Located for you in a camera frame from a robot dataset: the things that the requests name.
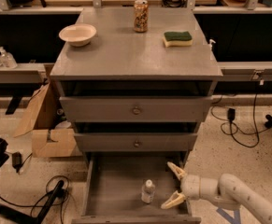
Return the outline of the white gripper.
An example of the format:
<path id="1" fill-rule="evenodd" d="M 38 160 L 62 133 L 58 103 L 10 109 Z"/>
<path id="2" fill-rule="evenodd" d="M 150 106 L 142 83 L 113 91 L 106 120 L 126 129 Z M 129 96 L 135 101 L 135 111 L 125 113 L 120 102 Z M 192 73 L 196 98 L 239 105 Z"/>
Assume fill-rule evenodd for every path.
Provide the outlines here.
<path id="1" fill-rule="evenodd" d="M 200 177 L 198 175 L 186 175 L 185 171 L 175 163 L 169 161 L 167 166 L 175 174 L 180 182 L 181 192 L 175 191 L 170 198 L 165 201 L 161 208 L 166 210 L 183 203 L 186 198 L 191 200 L 200 199 Z"/>

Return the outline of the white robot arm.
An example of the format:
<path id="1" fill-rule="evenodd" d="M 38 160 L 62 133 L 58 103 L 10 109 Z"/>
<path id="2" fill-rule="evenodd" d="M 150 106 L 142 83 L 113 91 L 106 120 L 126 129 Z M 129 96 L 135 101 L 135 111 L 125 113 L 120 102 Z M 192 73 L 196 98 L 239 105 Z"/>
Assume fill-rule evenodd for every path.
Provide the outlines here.
<path id="1" fill-rule="evenodd" d="M 249 188 L 238 177 L 222 174 L 219 179 L 187 174 L 173 162 L 167 166 L 180 181 L 177 190 L 165 201 L 162 209 L 169 209 L 187 200 L 206 200 L 227 210 L 244 206 L 261 224 L 272 224 L 272 203 Z"/>

